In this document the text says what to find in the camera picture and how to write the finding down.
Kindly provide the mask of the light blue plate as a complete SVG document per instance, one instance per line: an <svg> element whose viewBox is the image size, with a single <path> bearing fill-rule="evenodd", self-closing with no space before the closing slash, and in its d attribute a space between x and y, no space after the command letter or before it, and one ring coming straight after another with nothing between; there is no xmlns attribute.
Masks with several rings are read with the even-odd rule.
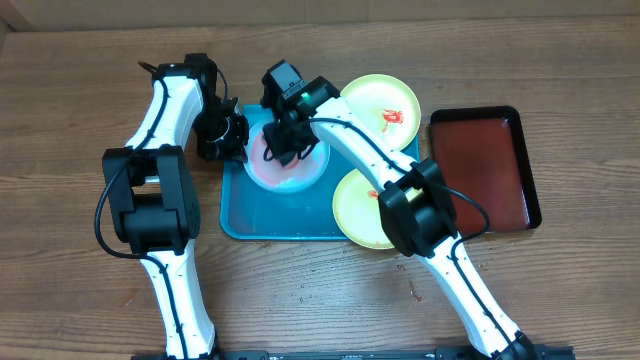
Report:
<svg viewBox="0 0 640 360"><path fill-rule="evenodd" d="M248 162L245 164L249 177L263 189L281 194L301 192L316 183L329 163L330 147L319 142L294 169L285 170L277 160L263 160L266 142L262 128L267 123L267 120L258 121L249 130Z"/></svg>

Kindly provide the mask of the dark sponge with red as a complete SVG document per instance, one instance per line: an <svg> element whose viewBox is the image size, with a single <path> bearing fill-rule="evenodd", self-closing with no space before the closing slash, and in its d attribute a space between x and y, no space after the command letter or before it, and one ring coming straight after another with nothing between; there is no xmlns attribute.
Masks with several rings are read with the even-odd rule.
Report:
<svg viewBox="0 0 640 360"><path fill-rule="evenodd" d="M286 165L283 165L282 168L285 170L291 170L294 169L300 162L300 159L295 156L289 163L287 163Z"/></svg>

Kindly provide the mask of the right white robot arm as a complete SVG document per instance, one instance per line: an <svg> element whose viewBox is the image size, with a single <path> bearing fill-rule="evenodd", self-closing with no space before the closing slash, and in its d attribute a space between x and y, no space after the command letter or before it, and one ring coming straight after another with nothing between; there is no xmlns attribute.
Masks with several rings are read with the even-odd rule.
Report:
<svg viewBox="0 0 640 360"><path fill-rule="evenodd" d="M486 359L536 358L531 340L501 309L471 263L452 201L468 197L446 185L438 165L390 148L323 77L307 82L282 60L267 70L262 84L261 104L274 116L263 128L264 159L286 166L307 157L318 142L337 150L373 186L386 237L431 272L476 352Z"/></svg>

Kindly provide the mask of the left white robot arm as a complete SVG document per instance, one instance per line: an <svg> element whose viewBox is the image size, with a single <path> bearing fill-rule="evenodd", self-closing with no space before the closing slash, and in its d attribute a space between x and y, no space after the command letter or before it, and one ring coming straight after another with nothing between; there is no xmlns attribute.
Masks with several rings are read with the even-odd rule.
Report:
<svg viewBox="0 0 640 360"><path fill-rule="evenodd" d="M202 159L244 162L249 124L236 99L216 94L224 76L206 54L141 66L151 75L153 98L126 145L103 155L94 230L108 208L118 239L130 247L125 258L145 268L165 328L162 358L220 359L195 265L201 211L185 148L194 134Z"/></svg>

